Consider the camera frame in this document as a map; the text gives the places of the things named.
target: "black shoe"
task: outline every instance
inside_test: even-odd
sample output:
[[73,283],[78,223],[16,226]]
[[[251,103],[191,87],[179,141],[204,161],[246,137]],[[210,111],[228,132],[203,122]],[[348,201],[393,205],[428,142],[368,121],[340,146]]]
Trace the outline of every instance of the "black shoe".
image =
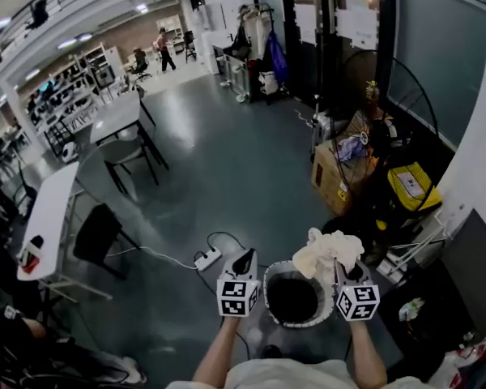
[[261,353],[260,358],[262,359],[282,359],[283,354],[277,346],[272,344],[266,346]]

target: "white column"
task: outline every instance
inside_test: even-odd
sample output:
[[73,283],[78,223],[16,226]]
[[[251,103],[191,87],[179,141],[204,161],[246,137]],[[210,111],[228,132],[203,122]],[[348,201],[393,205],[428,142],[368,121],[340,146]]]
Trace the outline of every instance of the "white column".
[[19,101],[18,92],[8,82],[2,83],[3,93],[6,94],[7,103],[11,107],[11,111],[15,115],[18,123],[22,126],[27,134],[27,137],[31,140],[31,145],[36,149],[36,152],[42,155],[47,147],[38,139],[36,134],[36,128],[31,122],[31,118],[28,117],[25,110]]

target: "trash bin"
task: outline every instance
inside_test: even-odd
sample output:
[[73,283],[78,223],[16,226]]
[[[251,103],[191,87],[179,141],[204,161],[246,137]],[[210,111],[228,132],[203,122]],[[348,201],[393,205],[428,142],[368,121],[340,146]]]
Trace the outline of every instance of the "trash bin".
[[293,261],[273,263],[263,279],[265,304],[274,322],[287,328],[312,327],[333,311],[334,286],[317,273],[305,278]]

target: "white table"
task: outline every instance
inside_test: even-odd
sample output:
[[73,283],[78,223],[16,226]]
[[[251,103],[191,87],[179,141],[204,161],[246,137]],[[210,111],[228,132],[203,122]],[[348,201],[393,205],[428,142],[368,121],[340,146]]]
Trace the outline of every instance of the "white table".
[[[112,299],[111,295],[73,280],[59,271],[59,265],[61,264],[58,263],[58,261],[65,257],[65,255],[61,255],[62,252],[60,251],[63,223],[65,222],[66,210],[71,197],[70,193],[72,192],[72,186],[74,185],[78,167],[79,163],[67,165],[44,180],[41,185],[22,243],[22,249],[24,249],[35,236],[40,235],[43,238],[43,245],[40,248],[40,262],[30,273],[25,272],[18,266],[16,277],[20,281],[40,281],[45,287],[52,289],[55,293],[72,302],[77,301],[56,289],[70,285],[78,285],[88,291]],[[43,281],[44,278],[54,274],[58,274],[61,278],[65,279],[66,282],[47,284]]]
[[151,118],[146,107],[139,99],[137,91],[129,91],[122,94],[110,104],[99,108],[90,132],[90,143],[95,143],[99,146],[107,138],[113,135],[117,136],[118,133],[126,128],[137,126],[141,139],[153,157],[155,157],[155,160],[158,163],[162,163],[166,169],[169,169],[165,159],[140,122],[141,110],[146,113],[153,125],[155,125],[153,118]]

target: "cardboard box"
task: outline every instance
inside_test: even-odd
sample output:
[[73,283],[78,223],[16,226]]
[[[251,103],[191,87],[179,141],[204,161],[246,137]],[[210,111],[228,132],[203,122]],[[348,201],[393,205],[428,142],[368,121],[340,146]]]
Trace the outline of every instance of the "cardboard box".
[[[351,207],[352,193],[347,191],[347,186],[340,176],[333,147],[333,141],[329,140],[315,148],[311,182],[326,204],[340,216]],[[370,157],[353,157],[342,163],[342,167],[346,180],[351,183],[353,193],[361,190],[374,171],[374,163]]]

